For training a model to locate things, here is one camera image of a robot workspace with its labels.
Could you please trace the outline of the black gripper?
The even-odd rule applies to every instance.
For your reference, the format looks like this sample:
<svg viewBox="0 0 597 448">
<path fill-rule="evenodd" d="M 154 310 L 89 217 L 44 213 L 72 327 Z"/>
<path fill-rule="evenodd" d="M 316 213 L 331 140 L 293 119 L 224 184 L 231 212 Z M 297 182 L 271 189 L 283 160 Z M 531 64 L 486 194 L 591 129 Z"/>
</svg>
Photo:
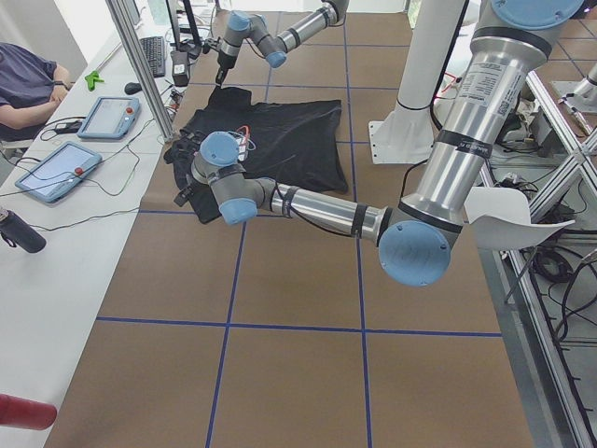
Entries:
<svg viewBox="0 0 597 448">
<path fill-rule="evenodd" d="M 217 86 L 222 86 L 227 77 L 227 72 L 234 67 L 234 56 L 229 55 L 224 51 L 220 51 L 218 53 L 217 62 L 219 69 L 215 77 L 215 84 Z"/>
<path fill-rule="evenodd" d="M 183 206 L 190 201 L 195 194 L 196 181 L 192 175 L 186 175 L 186 185 L 181 188 L 174 198 L 174 203 Z"/>
</svg>

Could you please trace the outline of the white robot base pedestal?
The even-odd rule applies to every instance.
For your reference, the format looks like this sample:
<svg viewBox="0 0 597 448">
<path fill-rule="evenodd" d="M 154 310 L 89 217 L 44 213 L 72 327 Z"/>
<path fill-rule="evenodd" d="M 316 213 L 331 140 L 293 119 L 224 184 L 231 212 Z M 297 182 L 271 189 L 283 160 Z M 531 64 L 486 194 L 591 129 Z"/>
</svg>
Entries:
<svg viewBox="0 0 597 448">
<path fill-rule="evenodd" d="M 416 163 L 430 155 L 434 142 L 431 105 L 467 7 L 462 0 L 422 1 L 396 106 L 385 120 L 368 124 L 374 163 Z"/>
</svg>

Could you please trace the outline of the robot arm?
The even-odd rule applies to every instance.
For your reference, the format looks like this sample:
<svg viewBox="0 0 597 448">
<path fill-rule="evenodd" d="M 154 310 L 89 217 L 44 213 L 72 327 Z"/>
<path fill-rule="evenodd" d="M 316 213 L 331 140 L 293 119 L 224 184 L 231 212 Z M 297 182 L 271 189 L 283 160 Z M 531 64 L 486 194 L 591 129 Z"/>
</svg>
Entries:
<svg viewBox="0 0 597 448">
<path fill-rule="evenodd" d="M 228 71 L 234 68 L 244 40 L 248 39 L 257 46 L 271 68 L 278 68 L 286 61 L 290 51 L 326 28 L 341 23 L 346 17 L 348 5 L 348 1 L 323 1 L 318 9 L 278 35 L 270 33 L 262 16 L 231 11 L 224 36 L 217 41 L 219 68 L 215 84 L 221 87 Z"/>
<path fill-rule="evenodd" d="M 492 1 L 482 11 L 462 88 L 417 189 L 396 208 L 338 200 L 272 178 L 249 179 L 240 143 L 226 132 L 202 140 L 189 166 L 191 179 L 212 192 L 230 225 L 255 217 L 261 208 L 298 217 L 324 231 L 375 242 L 382 268 L 397 282 L 432 284 L 449 267 L 465 200 L 525 77 L 547 59 L 579 7 L 577 1 Z"/>
</svg>

